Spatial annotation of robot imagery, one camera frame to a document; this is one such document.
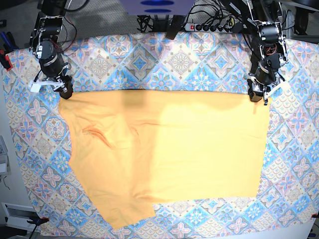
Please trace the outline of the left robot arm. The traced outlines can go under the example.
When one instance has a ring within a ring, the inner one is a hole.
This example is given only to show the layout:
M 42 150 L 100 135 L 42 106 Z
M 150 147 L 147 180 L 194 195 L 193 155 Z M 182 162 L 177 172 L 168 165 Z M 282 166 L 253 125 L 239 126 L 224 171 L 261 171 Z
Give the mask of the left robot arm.
M 251 70 L 247 75 L 250 101 L 268 98 L 285 81 L 279 69 L 288 64 L 286 38 L 282 28 L 281 4 L 275 0 L 248 0 L 251 20 Z

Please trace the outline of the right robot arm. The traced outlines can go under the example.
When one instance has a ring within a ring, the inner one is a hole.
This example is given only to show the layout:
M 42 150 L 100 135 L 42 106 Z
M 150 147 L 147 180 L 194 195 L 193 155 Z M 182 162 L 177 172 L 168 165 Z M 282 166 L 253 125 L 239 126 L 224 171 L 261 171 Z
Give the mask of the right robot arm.
M 58 49 L 57 39 L 62 30 L 66 13 L 65 0 L 40 0 L 36 24 L 30 36 L 29 50 L 40 64 L 40 71 L 30 80 L 30 91 L 38 93 L 43 86 L 50 86 L 63 99 L 73 94 L 72 77 L 67 75 L 71 65 L 65 62 Z

